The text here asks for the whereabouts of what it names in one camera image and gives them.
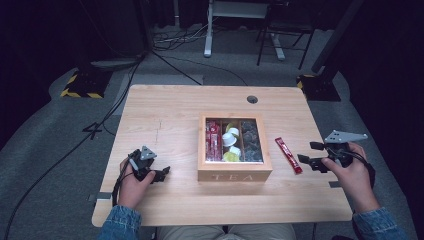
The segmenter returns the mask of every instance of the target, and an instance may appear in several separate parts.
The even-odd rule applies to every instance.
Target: finger
[[[125,163],[128,161],[128,157],[125,158],[120,164],[119,164],[119,169],[122,170],[122,168],[125,166]]]
[[[321,162],[336,175],[339,173],[340,169],[342,168],[329,158],[323,158],[321,159]]]
[[[143,179],[143,181],[141,181],[142,184],[150,184],[153,179],[155,178],[156,172],[155,171],[150,171],[146,177]]]
[[[356,153],[360,154],[361,156],[363,156],[365,158],[364,148],[362,148],[360,145],[353,143],[353,142],[349,142],[349,149],[352,152],[356,152]]]

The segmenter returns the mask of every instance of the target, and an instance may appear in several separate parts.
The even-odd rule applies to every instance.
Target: red package
[[[206,160],[222,160],[221,138],[219,134],[219,125],[216,121],[206,122]]]

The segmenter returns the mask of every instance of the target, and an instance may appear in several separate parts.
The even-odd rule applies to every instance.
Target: sleeve
[[[124,206],[114,206],[97,239],[138,239],[141,214]]]
[[[408,239],[386,208],[353,215],[364,239]]]

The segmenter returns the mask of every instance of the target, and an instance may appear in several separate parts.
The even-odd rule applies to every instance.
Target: hazard tape
[[[66,84],[60,96],[78,98],[104,98],[104,91],[107,84],[109,83],[112,73],[100,74],[100,76],[94,76],[94,80],[87,80],[88,74],[80,74],[78,71],[76,71],[68,80],[68,83]]]

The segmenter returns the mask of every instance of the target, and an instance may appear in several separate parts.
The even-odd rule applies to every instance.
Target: wooden table
[[[247,101],[253,95],[256,104]],[[265,183],[198,182],[200,112],[262,115],[273,171]],[[134,85],[129,91],[100,192],[111,192],[119,163],[143,145],[158,156],[152,169],[171,166],[154,183],[138,210],[143,226],[349,221],[352,211],[331,172],[294,171],[275,143],[282,137],[292,153],[311,157],[310,141],[322,141],[308,104],[297,88]],[[92,222],[102,226],[111,200],[98,200]]]

